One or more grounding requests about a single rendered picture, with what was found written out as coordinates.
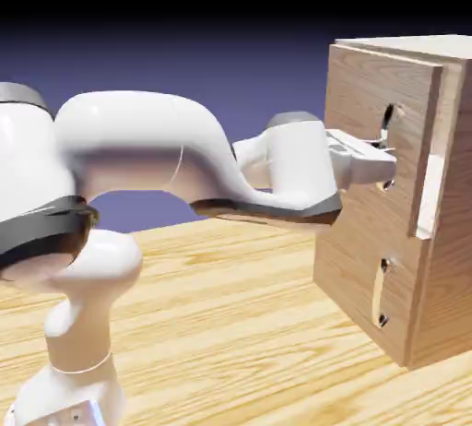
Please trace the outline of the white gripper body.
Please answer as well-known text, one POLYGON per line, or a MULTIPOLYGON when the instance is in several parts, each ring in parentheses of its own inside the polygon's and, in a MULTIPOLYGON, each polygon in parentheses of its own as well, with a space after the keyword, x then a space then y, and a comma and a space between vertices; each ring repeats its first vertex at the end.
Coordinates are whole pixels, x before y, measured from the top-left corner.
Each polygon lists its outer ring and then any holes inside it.
POLYGON ((349 152, 346 188, 394 180, 396 157, 383 141, 354 140, 345 144, 345 147, 349 152))

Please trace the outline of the dark curved metal handle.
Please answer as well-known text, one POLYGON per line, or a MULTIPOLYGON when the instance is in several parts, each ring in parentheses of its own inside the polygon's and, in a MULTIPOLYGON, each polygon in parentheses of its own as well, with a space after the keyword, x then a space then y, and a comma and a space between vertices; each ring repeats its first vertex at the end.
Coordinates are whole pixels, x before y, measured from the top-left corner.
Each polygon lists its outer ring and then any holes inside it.
MULTIPOLYGON (((393 103, 389 103, 383 114, 381 133, 380 133, 380 143, 377 146, 377 148, 383 149, 385 152, 390 153, 390 154, 394 154, 395 152, 395 149, 391 148, 388 145, 388 128, 389 128, 390 122, 392 121, 394 117, 394 114, 395 114, 395 105, 393 103)), ((392 179, 383 183, 378 183, 377 187, 381 191, 386 192, 390 187, 394 185, 395 185, 395 180, 392 179)))

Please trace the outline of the light wood door with hinge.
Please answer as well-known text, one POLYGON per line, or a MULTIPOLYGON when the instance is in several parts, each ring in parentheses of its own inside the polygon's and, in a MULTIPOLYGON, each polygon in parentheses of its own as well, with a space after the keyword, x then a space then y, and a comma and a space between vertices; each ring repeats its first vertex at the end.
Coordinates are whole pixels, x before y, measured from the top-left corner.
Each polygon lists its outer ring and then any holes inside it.
POLYGON ((348 194, 370 211, 387 206, 409 236, 417 232, 442 74, 431 61, 339 44, 329 50, 324 122, 332 136, 344 145, 380 141, 385 109, 395 105, 388 128, 395 185, 383 192, 377 183, 356 184, 348 194))

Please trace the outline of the light wood cabinet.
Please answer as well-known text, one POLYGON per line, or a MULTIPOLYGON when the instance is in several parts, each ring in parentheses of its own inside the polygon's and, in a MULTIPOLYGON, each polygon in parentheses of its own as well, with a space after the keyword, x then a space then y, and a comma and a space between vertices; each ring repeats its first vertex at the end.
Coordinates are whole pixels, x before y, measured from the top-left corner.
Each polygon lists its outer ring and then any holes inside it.
POLYGON ((387 206, 370 211, 348 194, 330 232, 429 240, 408 369, 472 350, 472 37, 339 39, 333 45, 439 63, 443 67, 417 232, 399 230, 387 206))

